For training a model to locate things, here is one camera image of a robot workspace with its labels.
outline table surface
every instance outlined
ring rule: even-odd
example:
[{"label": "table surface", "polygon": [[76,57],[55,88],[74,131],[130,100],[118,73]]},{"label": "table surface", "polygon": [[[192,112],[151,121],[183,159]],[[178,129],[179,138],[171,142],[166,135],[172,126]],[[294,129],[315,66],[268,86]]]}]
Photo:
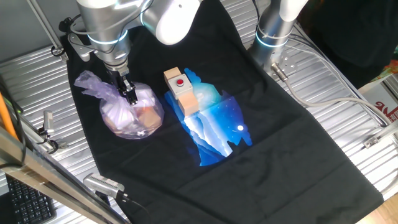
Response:
[{"label": "table surface", "polygon": [[[229,12],[245,47],[249,47],[255,36],[257,14],[251,0],[221,0]],[[260,0],[259,8],[268,0]],[[308,50],[304,45],[289,41],[287,45]],[[337,75],[312,54],[286,48],[296,61],[297,72],[290,74],[290,82],[297,94],[312,102],[359,94],[350,90],[345,78]],[[98,173],[88,147],[75,103],[68,84],[67,65],[53,57],[50,47],[0,64],[0,73],[10,87],[15,100],[24,109],[24,116],[36,128],[43,124],[43,110],[53,111],[55,134],[52,139],[64,139],[68,149],[59,150],[53,157],[79,180],[89,173]],[[280,81],[282,88],[287,87]],[[328,134],[346,153],[357,168],[378,189],[382,190],[397,176],[398,148],[393,139],[386,139],[371,149],[363,142],[381,130],[379,124],[361,105],[342,102],[322,108],[307,108],[320,122]],[[7,192],[4,173],[0,174],[0,195]],[[394,187],[384,199],[398,192]],[[116,202],[112,207],[124,216]],[[61,203],[55,202],[57,218],[49,223],[89,223],[84,216]]]}]

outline white cable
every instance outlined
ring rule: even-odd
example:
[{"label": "white cable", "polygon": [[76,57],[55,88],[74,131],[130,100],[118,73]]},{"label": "white cable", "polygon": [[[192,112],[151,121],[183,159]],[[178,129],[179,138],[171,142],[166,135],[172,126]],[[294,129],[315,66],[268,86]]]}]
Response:
[{"label": "white cable", "polygon": [[321,107],[321,106],[328,106],[330,104],[341,102],[341,101],[353,101],[353,102],[357,102],[357,103],[362,103],[363,105],[371,108],[388,125],[391,124],[391,121],[387,118],[387,116],[382,111],[380,111],[379,109],[377,109],[375,106],[373,106],[371,103],[369,103],[367,101],[364,101],[364,100],[361,100],[361,99],[358,99],[358,98],[353,98],[353,97],[343,97],[343,98],[336,98],[336,99],[333,99],[333,100],[324,101],[324,102],[321,102],[321,103],[310,103],[310,102],[307,102],[307,101],[301,99],[296,94],[296,92],[293,90],[293,87],[290,85],[290,82],[288,80],[285,81],[285,84],[286,84],[287,88],[290,90],[291,94],[294,96],[294,98],[297,101],[299,101],[302,104],[304,104],[304,105],[311,106],[311,107]]},{"label": "white cable", "polygon": [[[309,53],[309,54],[316,55],[319,59],[323,60],[323,61],[326,62],[327,64],[330,64],[326,59],[324,59],[323,57],[321,57],[320,55],[318,55],[318,54],[316,54],[316,53],[314,53],[314,52],[311,52],[311,51],[308,51],[308,50],[298,49],[298,48],[296,48],[296,47],[289,46],[289,45],[286,45],[286,47],[291,47],[291,48],[293,48],[293,49],[300,50],[300,51],[302,51],[302,52],[306,52],[306,53]],[[333,66],[331,66],[331,68],[336,72],[336,74],[338,74],[337,70],[336,70]],[[369,103],[369,102],[367,102],[367,101],[361,100],[361,99],[359,99],[359,98],[344,97],[344,98],[337,98],[337,99],[333,99],[333,100],[324,101],[324,102],[321,102],[321,103],[310,103],[310,102],[307,102],[307,101],[301,99],[301,98],[296,94],[296,92],[293,90],[293,88],[292,88],[292,86],[290,85],[290,82],[289,82],[288,80],[286,80],[285,83],[286,83],[287,88],[290,90],[290,92],[291,92],[292,95],[294,96],[294,98],[295,98],[297,101],[299,101],[299,102],[301,102],[302,104],[304,104],[304,105],[311,106],[311,107],[321,107],[321,106],[327,106],[327,105],[330,105],[330,104],[332,104],[332,103],[337,103],[337,102],[341,102],[341,101],[353,101],[353,102],[361,103],[361,104],[367,106],[367,107],[370,108],[375,114],[377,114],[385,123],[387,123],[388,125],[391,124],[390,119],[388,119],[388,117],[387,117],[382,111],[380,111],[380,110],[377,109],[374,105],[372,105],[371,103]]]},{"label": "white cable", "polygon": [[306,47],[309,47],[309,48],[315,50],[318,54],[320,54],[320,55],[322,56],[322,58],[325,58],[325,57],[326,57],[319,49],[314,49],[310,44],[305,43],[306,39],[303,39],[303,40],[301,41],[301,40],[296,40],[296,39],[294,39],[294,38],[290,38],[290,37],[289,37],[289,40],[294,41],[294,42],[296,42],[296,43],[298,43],[298,44],[304,45],[304,46],[306,46]]},{"label": "white cable", "polygon": [[[310,49],[316,50],[316,53],[317,53],[317,54],[315,54],[315,55],[316,55],[317,57],[319,57],[321,60],[322,60],[322,59],[326,59],[326,55],[325,55],[323,52],[321,52],[320,49],[314,49],[314,47],[316,47],[316,46],[313,47],[313,46],[311,46],[311,45],[304,44],[303,42],[298,41],[298,40],[295,40],[295,39],[292,39],[292,38],[289,38],[289,40],[293,40],[293,41],[295,41],[295,42],[297,42],[297,43],[299,43],[299,44],[301,44],[301,45],[304,45],[304,46],[306,46],[306,47],[308,47],[308,48],[310,48]],[[326,66],[329,65],[329,67],[331,67],[331,68],[335,71],[335,75],[340,79],[340,81],[342,82],[342,84],[343,84],[345,87],[347,87],[349,90],[351,90],[351,93],[352,93],[352,94],[354,94],[355,96],[357,96],[357,97],[359,98],[359,95],[355,92],[356,89],[353,90],[353,87],[349,86],[349,85],[345,82],[344,78],[341,77],[340,73],[337,72],[337,70],[334,68],[334,66],[333,66],[328,60],[322,60],[322,63],[323,63],[323,64],[325,64],[325,62],[326,62]]]},{"label": "white cable", "polygon": [[106,30],[112,29],[112,28],[114,28],[114,27],[120,25],[121,23],[125,22],[126,20],[128,20],[130,17],[132,17],[134,14],[136,14],[136,13],[139,12],[139,11],[140,11],[140,13],[145,12],[151,5],[152,5],[152,3],[149,4],[149,6],[147,6],[144,10],[141,10],[141,7],[138,7],[136,10],[134,10],[132,13],[130,13],[130,14],[129,14],[128,16],[126,16],[125,18],[121,19],[120,21],[118,21],[118,22],[116,22],[116,23],[114,23],[114,24],[112,24],[112,25],[110,25],[110,26],[108,26],[107,28],[102,29],[102,30],[96,30],[96,31],[91,31],[91,32],[80,32],[80,31],[77,31],[77,30],[75,30],[75,28],[74,28],[74,26],[76,25],[76,21],[73,22],[73,23],[71,24],[70,30],[71,30],[72,32],[74,32],[75,34],[80,34],[80,35],[89,35],[89,34],[97,34],[97,33],[99,33],[99,32],[104,32],[104,31],[106,31]]}]

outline metal clamp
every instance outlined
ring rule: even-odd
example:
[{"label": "metal clamp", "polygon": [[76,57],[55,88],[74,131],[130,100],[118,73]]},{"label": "metal clamp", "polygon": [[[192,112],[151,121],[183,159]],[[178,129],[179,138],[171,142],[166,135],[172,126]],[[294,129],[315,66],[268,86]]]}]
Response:
[{"label": "metal clamp", "polygon": [[46,138],[54,134],[52,111],[44,111],[44,123],[43,127],[39,129],[39,134],[44,135]]},{"label": "metal clamp", "polygon": [[90,60],[90,52],[94,51],[91,45],[85,47],[83,42],[74,33],[69,34],[69,43],[76,50],[76,53],[80,56],[82,61],[88,62]]},{"label": "metal clamp", "polygon": [[368,139],[363,144],[367,149],[369,149],[370,147],[381,142],[383,139],[388,138],[389,136],[391,136],[392,134],[394,134],[397,131],[398,131],[398,120],[393,122],[392,124],[388,125],[380,132],[376,133],[374,136],[372,136],[370,139]]}]

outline plastic bag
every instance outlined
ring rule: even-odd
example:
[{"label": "plastic bag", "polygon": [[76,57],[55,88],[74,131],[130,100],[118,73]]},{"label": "plastic bag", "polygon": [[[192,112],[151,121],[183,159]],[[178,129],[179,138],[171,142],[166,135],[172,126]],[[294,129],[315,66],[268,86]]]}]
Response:
[{"label": "plastic bag", "polygon": [[85,88],[83,94],[101,99],[99,111],[102,119],[115,135],[126,139],[142,139],[162,125],[164,111],[148,85],[133,84],[138,99],[135,105],[130,105],[121,97],[116,87],[102,82],[89,71],[82,72],[74,85]]}]

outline black t-shirt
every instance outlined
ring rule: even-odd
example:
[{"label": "black t-shirt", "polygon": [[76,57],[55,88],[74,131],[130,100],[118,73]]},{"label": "black t-shirt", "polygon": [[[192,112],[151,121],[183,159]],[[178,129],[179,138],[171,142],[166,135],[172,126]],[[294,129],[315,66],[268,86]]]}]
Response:
[{"label": "black t-shirt", "polygon": [[[315,118],[256,65],[219,0],[204,0],[190,32],[173,46],[144,28],[129,31],[129,69],[149,85],[165,111],[162,126],[140,140],[117,137],[103,122],[100,101],[73,86],[84,70],[109,80],[93,54],[82,62],[66,38],[68,76],[88,144],[101,175],[161,224],[356,223],[380,206],[382,195],[333,142]],[[234,96],[252,145],[200,166],[197,145],[164,95],[163,72],[189,68],[203,83]],[[118,203],[133,223],[143,209]]]},{"label": "black t-shirt", "polygon": [[397,0],[326,0],[314,21],[334,53],[360,67],[388,65],[398,44]]}]

